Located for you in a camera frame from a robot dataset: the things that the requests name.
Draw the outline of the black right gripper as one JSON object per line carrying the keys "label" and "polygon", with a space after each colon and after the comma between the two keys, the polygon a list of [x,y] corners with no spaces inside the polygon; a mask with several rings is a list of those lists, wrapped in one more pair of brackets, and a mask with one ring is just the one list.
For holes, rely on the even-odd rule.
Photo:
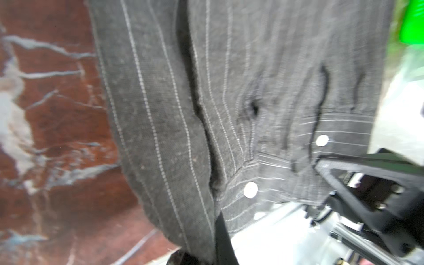
{"label": "black right gripper", "polygon": [[354,254],[374,265],[424,262],[424,169],[387,149],[363,156],[329,154],[315,169],[331,192],[306,216]]}

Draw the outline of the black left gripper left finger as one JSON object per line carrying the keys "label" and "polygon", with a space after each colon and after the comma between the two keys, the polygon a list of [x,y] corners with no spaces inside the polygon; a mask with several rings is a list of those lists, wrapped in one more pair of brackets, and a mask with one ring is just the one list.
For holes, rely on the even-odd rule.
{"label": "black left gripper left finger", "polygon": [[210,265],[210,263],[198,259],[183,250],[177,250],[170,256],[166,265]]}

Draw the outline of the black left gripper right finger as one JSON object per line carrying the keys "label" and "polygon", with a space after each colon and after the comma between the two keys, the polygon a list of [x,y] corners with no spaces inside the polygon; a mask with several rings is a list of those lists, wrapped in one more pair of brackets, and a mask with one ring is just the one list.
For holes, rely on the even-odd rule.
{"label": "black left gripper right finger", "polygon": [[239,265],[222,212],[215,222],[215,264]]}

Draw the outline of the grey pinstriped long sleeve shirt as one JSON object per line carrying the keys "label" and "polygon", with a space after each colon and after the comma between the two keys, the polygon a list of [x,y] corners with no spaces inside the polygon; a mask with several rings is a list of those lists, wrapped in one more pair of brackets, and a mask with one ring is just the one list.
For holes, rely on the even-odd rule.
{"label": "grey pinstriped long sleeve shirt", "polygon": [[367,153],[394,1],[89,1],[121,168],[197,259],[275,204],[320,205]]}

